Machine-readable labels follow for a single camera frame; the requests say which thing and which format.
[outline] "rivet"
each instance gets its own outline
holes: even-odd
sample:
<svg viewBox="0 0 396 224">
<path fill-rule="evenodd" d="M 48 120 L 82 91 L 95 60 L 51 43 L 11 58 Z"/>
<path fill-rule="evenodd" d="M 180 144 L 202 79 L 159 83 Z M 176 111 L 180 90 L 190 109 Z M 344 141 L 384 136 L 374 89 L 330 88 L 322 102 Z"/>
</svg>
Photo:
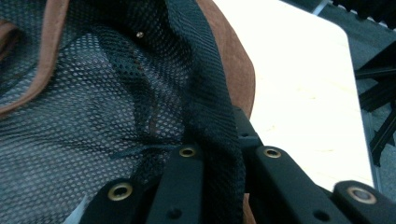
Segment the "rivet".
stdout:
<svg viewBox="0 0 396 224">
<path fill-rule="evenodd" d="M 137 34 L 136 34 L 137 38 L 143 38 L 143 36 L 145 36 L 145 33 L 143 33 L 143 32 L 137 32 Z"/>
<path fill-rule="evenodd" d="M 375 204 L 376 197 L 365 189 L 358 187 L 349 187 L 347 190 L 349 196 L 360 203 Z"/>
</svg>

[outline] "white table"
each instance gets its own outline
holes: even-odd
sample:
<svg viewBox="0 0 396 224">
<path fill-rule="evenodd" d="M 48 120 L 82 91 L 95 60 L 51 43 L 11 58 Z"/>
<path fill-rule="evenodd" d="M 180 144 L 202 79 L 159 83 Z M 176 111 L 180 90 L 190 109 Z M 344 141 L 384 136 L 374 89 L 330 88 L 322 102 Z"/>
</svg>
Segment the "white table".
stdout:
<svg viewBox="0 0 396 224">
<path fill-rule="evenodd" d="M 256 71 L 251 122 L 325 189 L 373 185 L 347 35 L 276 0 L 215 0 Z"/>
</svg>

